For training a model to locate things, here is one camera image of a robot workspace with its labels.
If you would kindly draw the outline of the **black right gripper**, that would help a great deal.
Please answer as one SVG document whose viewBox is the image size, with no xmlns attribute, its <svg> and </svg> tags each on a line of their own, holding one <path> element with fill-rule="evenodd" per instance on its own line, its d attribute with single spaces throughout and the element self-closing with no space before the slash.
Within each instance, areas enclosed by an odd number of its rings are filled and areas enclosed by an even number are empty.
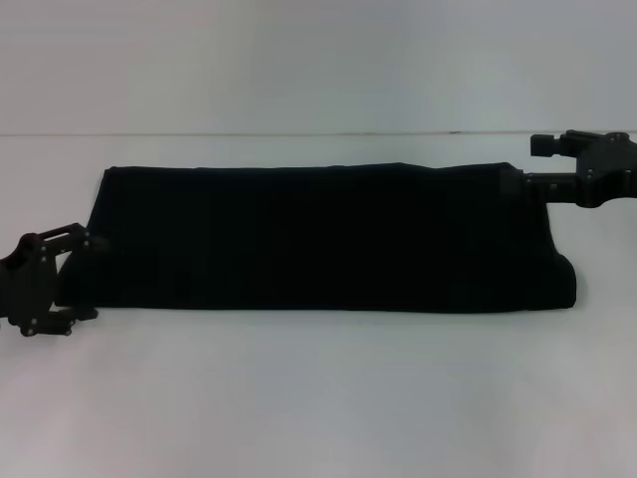
<svg viewBox="0 0 637 478">
<path fill-rule="evenodd" d="M 599 138 L 594 132 L 573 129 L 560 136 L 533 134 L 530 146 L 534 157 L 576 158 L 576 175 L 503 169 L 502 198 L 597 208 L 614 199 L 636 197 L 636 143 L 628 133 L 611 132 Z"/>
</svg>

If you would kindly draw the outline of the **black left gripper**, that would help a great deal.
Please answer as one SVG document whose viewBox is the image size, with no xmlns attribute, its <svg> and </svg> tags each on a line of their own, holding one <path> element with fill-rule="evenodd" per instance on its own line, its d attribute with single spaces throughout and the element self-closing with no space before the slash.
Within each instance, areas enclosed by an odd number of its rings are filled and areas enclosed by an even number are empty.
<svg viewBox="0 0 637 478">
<path fill-rule="evenodd" d="M 105 252 L 107 239 L 79 223 L 22 236 L 16 249 L 1 260 L 1 317 L 22 335 L 69 336 L 77 322 L 96 319 L 95 308 L 50 311 L 56 267 L 52 257 L 74 251 Z"/>
</svg>

